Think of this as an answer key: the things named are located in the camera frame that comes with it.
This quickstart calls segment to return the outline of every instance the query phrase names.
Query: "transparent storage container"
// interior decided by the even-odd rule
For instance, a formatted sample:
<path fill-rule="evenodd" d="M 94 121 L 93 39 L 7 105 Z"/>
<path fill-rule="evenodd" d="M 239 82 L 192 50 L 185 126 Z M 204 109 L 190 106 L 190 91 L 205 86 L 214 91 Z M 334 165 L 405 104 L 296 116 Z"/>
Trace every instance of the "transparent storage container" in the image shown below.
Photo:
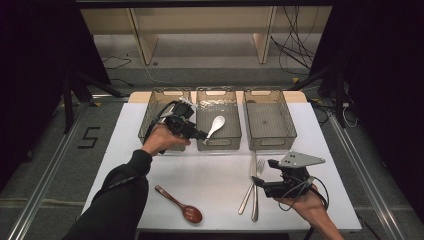
<path fill-rule="evenodd" d="M 174 100 L 179 100 L 180 97 L 184 97 L 191 101 L 190 89 L 189 88 L 155 88 L 152 91 L 152 94 L 147 105 L 146 113 L 141 123 L 140 131 L 138 137 L 141 142 L 144 142 L 147 130 L 150 123 L 155 119 L 159 112 L 170 102 Z M 164 113 L 167 113 L 171 110 L 173 105 L 167 107 Z M 177 145 L 170 151 L 184 151 L 184 145 Z"/>
<path fill-rule="evenodd" d="M 291 148 L 297 133 L 281 88 L 246 88 L 243 108 L 250 150 Z"/>
<path fill-rule="evenodd" d="M 240 148 L 241 127 L 234 87 L 198 87 L 196 89 L 197 129 L 209 132 L 217 116 L 225 118 L 224 126 L 204 143 L 197 140 L 199 151 L 237 150 Z"/>

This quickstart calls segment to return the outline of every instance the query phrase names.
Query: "metal fork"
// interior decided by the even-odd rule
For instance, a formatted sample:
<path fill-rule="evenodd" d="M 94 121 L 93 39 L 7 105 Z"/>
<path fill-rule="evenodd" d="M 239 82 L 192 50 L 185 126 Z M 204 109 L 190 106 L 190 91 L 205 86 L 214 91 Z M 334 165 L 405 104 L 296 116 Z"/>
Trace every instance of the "metal fork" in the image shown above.
<path fill-rule="evenodd" d="M 262 174 L 262 171 L 264 170 L 265 166 L 265 160 L 259 159 L 257 162 L 256 167 L 256 176 L 259 177 Z M 246 195 L 244 196 L 243 202 L 240 205 L 239 214 L 243 214 L 244 209 L 246 208 L 247 200 L 249 200 L 250 193 L 252 192 L 254 183 L 252 181 L 252 184 L 250 184 L 249 190 L 247 190 Z"/>

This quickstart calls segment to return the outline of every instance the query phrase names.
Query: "black jacket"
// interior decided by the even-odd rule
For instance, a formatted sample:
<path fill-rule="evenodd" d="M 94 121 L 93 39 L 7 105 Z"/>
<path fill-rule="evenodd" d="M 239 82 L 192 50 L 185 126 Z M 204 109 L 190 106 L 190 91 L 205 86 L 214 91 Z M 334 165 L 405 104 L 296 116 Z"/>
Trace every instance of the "black jacket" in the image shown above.
<path fill-rule="evenodd" d="M 151 162 L 152 156 L 136 150 L 127 164 L 109 172 L 102 190 L 63 239 L 134 239 L 147 201 Z"/>

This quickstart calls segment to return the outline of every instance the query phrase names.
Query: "person's hand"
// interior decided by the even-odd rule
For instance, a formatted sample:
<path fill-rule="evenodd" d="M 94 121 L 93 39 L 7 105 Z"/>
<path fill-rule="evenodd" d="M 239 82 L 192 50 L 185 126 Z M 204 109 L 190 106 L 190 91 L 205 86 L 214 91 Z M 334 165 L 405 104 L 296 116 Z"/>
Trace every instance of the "person's hand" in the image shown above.
<path fill-rule="evenodd" d="M 156 156 L 160 151 L 170 149 L 175 145 L 188 146 L 190 144 L 188 139 L 174 136 L 164 124 L 156 124 L 141 149 L 151 156 Z"/>
<path fill-rule="evenodd" d="M 324 239 L 343 239 L 328 216 L 321 199 L 314 192 L 308 191 L 297 199 L 274 198 L 274 200 L 288 206 L 293 205 L 293 209 L 312 227 L 316 228 Z"/>

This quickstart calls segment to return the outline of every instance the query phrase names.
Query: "white plastic spoon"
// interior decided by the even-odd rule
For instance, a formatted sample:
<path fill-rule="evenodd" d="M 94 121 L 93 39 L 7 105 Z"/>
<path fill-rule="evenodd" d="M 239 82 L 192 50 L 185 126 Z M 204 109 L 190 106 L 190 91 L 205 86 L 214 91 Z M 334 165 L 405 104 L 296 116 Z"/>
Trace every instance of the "white plastic spoon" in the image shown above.
<path fill-rule="evenodd" d="M 224 126 L 225 123 L 225 118 L 223 116 L 217 116 L 213 122 L 212 122 L 212 127 L 211 130 L 209 131 L 208 136 L 206 137 L 205 141 L 203 141 L 203 144 L 206 145 L 208 139 L 212 136 L 212 134 L 214 132 L 216 132 L 216 130 L 222 128 L 222 126 Z"/>

